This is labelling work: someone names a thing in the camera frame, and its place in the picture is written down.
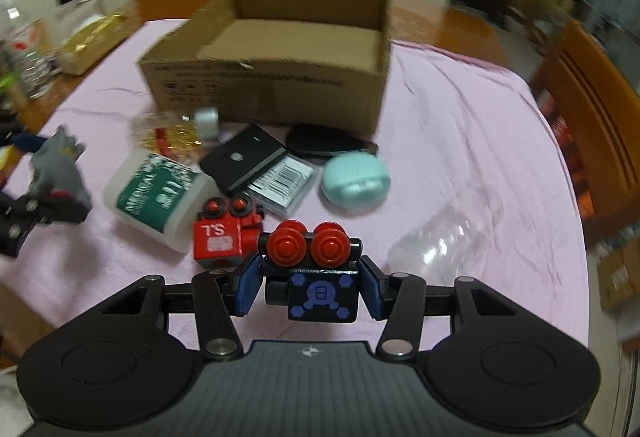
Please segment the grey plush toy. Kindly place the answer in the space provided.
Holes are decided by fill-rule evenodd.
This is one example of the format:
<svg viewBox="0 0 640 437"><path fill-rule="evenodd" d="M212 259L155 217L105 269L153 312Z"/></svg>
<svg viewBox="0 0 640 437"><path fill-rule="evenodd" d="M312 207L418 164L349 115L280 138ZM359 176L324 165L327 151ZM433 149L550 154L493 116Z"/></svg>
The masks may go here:
<svg viewBox="0 0 640 437"><path fill-rule="evenodd" d="M32 154L27 196L52 209L54 221L83 223L91 212L91 195L76 165L84 152L85 145L60 125Z"/></svg>

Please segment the red toy train block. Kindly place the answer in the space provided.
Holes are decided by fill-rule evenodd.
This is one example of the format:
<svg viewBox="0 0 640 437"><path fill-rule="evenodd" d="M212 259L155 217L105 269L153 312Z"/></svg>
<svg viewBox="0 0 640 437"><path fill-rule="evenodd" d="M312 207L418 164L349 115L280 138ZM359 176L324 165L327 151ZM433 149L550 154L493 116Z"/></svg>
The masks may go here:
<svg viewBox="0 0 640 437"><path fill-rule="evenodd" d="M264 210L248 194L209 198L193 223L192 253L203 268L241 264L258 251Z"/></svg>

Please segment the blue black toy train block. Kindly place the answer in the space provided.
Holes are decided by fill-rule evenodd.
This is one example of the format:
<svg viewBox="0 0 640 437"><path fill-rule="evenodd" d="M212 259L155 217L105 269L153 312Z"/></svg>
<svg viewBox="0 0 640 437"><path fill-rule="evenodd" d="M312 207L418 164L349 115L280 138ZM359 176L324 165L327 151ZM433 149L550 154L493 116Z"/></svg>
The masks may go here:
<svg viewBox="0 0 640 437"><path fill-rule="evenodd" d="M314 323L357 319L362 243L338 223L325 221L308 230L298 220L285 220L259 237L258 253L265 301L284 307L288 319Z"/></svg>

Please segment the clear plastic cup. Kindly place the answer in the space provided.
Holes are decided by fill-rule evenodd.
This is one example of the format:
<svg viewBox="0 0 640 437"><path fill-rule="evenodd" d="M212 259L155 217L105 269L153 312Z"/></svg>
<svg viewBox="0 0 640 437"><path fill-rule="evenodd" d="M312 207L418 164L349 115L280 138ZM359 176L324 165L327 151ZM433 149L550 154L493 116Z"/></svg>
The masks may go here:
<svg viewBox="0 0 640 437"><path fill-rule="evenodd" d="M470 186L395 242L387 253L388 267L448 287L483 257L502 217L502 201L495 190Z"/></svg>

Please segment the clear refill case with barcode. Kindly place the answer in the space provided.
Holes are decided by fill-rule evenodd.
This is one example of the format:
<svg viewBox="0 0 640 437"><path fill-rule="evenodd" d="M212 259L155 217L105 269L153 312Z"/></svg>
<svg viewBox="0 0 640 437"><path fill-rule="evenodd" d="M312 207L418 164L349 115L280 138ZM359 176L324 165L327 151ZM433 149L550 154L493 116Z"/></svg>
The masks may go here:
<svg viewBox="0 0 640 437"><path fill-rule="evenodd" d="M278 218L293 216L319 174L316 165L285 155L246 188L265 210Z"/></svg>

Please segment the mint green earbud case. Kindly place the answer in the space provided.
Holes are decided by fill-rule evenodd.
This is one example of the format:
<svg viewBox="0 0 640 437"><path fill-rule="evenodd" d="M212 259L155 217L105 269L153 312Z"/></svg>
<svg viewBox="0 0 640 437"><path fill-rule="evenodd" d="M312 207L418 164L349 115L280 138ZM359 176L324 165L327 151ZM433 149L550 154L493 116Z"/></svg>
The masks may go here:
<svg viewBox="0 0 640 437"><path fill-rule="evenodd" d="M345 212L365 212L385 202L390 193L390 171L373 154L347 152L326 162L320 190L326 201Z"/></svg>

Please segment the white green medical bottle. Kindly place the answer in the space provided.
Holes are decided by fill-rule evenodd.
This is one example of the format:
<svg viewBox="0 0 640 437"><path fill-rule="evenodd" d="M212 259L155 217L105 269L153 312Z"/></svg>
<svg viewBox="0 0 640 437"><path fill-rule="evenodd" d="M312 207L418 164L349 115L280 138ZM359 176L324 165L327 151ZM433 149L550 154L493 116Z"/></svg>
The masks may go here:
<svg viewBox="0 0 640 437"><path fill-rule="evenodd" d="M198 213L219 194L209 175L166 156L134 149L106 184L103 203L128 226L186 253Z"/></svg>

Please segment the black square device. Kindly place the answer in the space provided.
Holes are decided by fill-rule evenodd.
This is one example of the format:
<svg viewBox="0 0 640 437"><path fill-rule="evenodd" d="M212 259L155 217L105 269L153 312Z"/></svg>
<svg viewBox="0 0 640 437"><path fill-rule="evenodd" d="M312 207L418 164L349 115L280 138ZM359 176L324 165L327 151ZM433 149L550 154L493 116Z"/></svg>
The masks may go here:
<svg viewBox="0 0 640 437"><path fill-rule="evenodd" d="M230 196L265 174L285 154L282 142L252 124L205 155L200 168L224 195Z"/></svg>

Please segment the black oval case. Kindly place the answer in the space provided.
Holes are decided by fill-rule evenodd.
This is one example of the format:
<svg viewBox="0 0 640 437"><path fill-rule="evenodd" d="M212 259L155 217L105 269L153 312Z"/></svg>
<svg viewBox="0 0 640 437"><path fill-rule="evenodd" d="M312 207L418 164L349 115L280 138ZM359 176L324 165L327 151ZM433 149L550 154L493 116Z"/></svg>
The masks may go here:
<svg viewBox="0 0 640 437"><path fill-rule="evenodd" d="M378 154L378 145L349 132L326 126L294 125L285 136L288 152L301 158L329 160L347 152Z"/></svg>

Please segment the gold capsule bottle silver cap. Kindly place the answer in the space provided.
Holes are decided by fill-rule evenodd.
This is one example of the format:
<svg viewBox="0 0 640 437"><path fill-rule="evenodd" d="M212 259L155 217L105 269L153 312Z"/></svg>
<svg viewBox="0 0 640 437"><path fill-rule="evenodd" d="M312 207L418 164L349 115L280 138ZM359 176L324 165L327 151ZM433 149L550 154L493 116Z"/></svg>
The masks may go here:
<svg viewBox="0 0 640 437"><path fill-rule="evenodd" d="M216 108L193 113L156 112L135 117L130 138L135 148L163 155L175 162L198 163L205 150L218 142L220 119Z"/></svg>

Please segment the pink table cloth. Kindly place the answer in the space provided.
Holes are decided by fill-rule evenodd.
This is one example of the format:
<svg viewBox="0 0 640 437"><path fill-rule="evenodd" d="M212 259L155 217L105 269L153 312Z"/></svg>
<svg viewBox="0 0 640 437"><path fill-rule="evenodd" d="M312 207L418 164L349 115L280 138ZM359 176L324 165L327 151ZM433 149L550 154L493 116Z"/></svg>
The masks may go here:
<svg viewBox="0 0 640 437"><path fill-rule="evenodd" d="M1 326L25 348L143 275L189 281L190 254L127 225L102 194L132 150L132 121L153 100L138 59L175 22L146 24L109 56L44 127L66 126L86 147L78 165L93 199L81 225L53 223L1 261ZM589 333L582 223L561 151L523 79L504 68L398 42L374 138L390 193L370 212L343 212L320 189L318 165L289 158L262 189L293 203L308 228L331 220L360 238L379 265L397 240L427 223L456 194L486 237L466 272L578 341Z"/></svg>

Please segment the plastic water bottle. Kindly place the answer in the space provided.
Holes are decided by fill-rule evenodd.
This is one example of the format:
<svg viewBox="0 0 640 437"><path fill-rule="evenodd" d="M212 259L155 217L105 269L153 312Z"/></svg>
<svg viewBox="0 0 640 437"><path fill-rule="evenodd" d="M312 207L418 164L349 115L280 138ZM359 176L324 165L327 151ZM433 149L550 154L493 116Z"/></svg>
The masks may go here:
<svg viewBox="0 0 640 437"><path fill-rule="evenodd" d="M2 0L6 12L6 40L29 100L46 94L53 84L50 58L41 45L37 23L18 5L17 0Z"/></svg>

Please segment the gold tissue pack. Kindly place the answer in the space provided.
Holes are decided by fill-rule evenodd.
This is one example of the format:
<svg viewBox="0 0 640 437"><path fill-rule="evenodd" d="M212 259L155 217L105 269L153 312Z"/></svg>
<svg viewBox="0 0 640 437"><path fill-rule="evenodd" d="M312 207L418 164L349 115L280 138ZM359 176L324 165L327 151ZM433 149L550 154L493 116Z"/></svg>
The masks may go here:
<svg viewBox="0 0 640 437"><path fill-rule="evenodd" d="M138 26L137 15L118 12L78 30L56 50L61 71L70 76L86 74L131 36Z"/></svg>

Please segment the clear jar black lid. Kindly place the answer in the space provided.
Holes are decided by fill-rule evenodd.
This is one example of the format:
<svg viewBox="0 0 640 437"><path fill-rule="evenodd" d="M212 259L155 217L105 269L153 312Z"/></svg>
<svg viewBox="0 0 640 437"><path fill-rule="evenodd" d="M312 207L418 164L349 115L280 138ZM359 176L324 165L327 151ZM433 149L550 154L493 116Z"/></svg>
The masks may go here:
<svg viewBox="0 0 640 437"><path fill-rule="evenodd" d="M106 17L104 0L55 0L55 19L62 44Z"/></svg>

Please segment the brown cardboard box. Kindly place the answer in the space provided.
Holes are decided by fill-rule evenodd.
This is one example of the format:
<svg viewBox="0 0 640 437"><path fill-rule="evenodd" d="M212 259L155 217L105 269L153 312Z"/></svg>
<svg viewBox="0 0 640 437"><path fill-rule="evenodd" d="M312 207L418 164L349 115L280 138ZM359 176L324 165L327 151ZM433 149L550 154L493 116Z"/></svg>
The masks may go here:
<svg viewBox="0 0 640 437"><path fill-rule="evenodd" d="M210 0L138 61L163 111L374 134L390 0Z"/></svg>

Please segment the wooden chair at right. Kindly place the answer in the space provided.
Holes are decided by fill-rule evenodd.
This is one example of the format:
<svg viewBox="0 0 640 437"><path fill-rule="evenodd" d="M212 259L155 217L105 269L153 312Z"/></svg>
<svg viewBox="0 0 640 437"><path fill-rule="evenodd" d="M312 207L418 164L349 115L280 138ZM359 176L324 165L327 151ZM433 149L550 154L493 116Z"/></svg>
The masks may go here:
<svg viewBox="0 0 640 437"><path fill-rule="evenodd" d="M529 81L547 90L584 163L593 215L582 220L588 245L639 220L639 97L585 31L569 20Z"/></svg>

